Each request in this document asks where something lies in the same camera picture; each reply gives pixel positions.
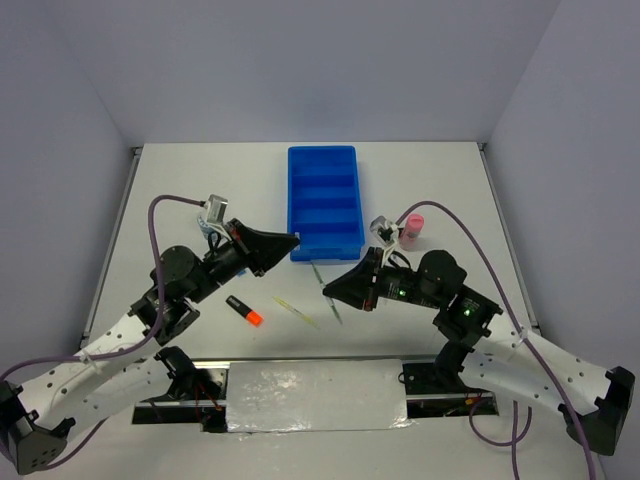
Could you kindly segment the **orange highlighter marker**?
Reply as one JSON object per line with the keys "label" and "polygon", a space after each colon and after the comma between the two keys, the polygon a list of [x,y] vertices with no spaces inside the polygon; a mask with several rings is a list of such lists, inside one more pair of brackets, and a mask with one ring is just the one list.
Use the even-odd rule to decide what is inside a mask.
{"label": "orange highlighter marker", "polygon": [[255,327],[259,327],[264,321],[263,317],[260,314],[258,314],[254,309],[249,307],[246,303],[241,301],[236,296],[228,296],[225,300],[225,303]]}

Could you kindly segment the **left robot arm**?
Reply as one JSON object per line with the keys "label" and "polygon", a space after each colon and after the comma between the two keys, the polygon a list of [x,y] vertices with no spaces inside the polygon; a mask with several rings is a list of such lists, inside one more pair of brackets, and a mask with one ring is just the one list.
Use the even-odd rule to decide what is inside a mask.
{"label": "left robot arm", "polygon": [[68,443],[131,404],[168,393],[189,396],[199,378],[171,341],[199,316],[195,304],[244,270],[264,276],[299,240],[237,219],[204,256],[186,246],[157,253],[152,287],[105,333],[41,375],[1,382],[1,445],[20,475],[56,467]]}

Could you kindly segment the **white foil panel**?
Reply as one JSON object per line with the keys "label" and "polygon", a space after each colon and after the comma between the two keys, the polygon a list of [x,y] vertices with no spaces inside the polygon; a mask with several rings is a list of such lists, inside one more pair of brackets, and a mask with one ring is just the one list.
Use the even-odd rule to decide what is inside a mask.
{"label": "white foil panel", "polygon": [[234,363],[226,423],[237,433],[374,431],[410,424],[396,359]]}

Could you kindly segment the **yellow thin pen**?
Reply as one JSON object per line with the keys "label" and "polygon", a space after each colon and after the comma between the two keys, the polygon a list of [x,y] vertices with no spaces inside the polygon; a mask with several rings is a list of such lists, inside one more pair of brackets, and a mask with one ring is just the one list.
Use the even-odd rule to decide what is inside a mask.
{"label": "yellow thin pen", "polygon": [[288,302],[286,302],[285,300],[281,299],[280,297],[277,296],[273,296],[272,299],[278,304],[280,305],[282,308],[286,309],[288,312],[292,313],[293,315],[295,315],[297,318],[303,320],[304,322],[306,322],[308,325],[312,326],[315,329],[319,329],[319,326],[317,325],[317,323],[308,315],[304,314],[303,312],[301,312],[300,310],[298,310],[297,308],[295,308],[293,305],[289,304]]}

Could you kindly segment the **pink lidded jar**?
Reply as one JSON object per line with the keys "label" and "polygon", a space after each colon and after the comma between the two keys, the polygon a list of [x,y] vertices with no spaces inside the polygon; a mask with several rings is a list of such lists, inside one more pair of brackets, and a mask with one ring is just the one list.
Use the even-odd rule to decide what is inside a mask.
{"label": "pink lidded jar", "polygon": [[424,227],[424,218],[420,214],[412,213],[405,221],[400,232],[399,245],[405,251],[411,251],[417,246],[419,236]]}

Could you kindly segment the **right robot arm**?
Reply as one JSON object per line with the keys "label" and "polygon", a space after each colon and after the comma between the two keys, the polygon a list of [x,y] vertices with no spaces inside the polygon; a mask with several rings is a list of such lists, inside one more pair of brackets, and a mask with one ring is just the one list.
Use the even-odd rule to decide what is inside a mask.
{"label": "right robot arm", "polygon": [[599,455],[614,454],[631,406],[635,376],[581,359],[531,329],[515,328],[501,307],[466,286],[467,273],[444,250],[422,256],[417,269],[386,266],[371,247],[350,271],[328,283],[325,296],[372,311],[388,299],[436,310],[446,338],[435,380],[446,391],[462,386],[505,395],[559,415],[567,434]]}

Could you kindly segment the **blue compartment tray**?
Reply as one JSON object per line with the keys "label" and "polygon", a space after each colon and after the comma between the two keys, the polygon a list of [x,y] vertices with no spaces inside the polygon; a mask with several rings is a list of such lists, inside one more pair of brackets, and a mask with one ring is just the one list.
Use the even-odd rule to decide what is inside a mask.
{"label": "blue compartment tray", "polygon": [[299,238],[293,262],[350,262],[365,243],[356,149],[288,149],[287,228]]}

